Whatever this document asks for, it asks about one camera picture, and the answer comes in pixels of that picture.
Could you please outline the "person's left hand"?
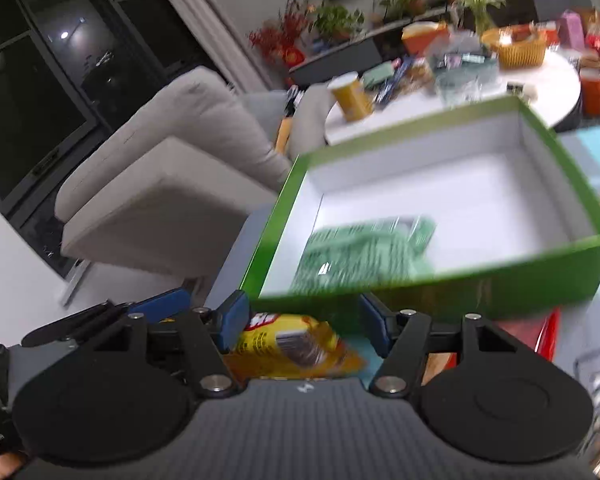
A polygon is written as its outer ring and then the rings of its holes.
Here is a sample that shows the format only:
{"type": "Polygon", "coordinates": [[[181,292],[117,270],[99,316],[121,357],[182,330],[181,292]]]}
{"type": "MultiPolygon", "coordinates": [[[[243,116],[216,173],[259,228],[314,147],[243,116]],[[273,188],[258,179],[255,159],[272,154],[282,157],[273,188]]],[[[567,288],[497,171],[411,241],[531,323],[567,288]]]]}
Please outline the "person's left hand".
{"type": "Polygon", "coordinates": [[[0,455],[0,480],[9,479],[28,461],[28,456],[22,453],[5,453],[0,455]]]}

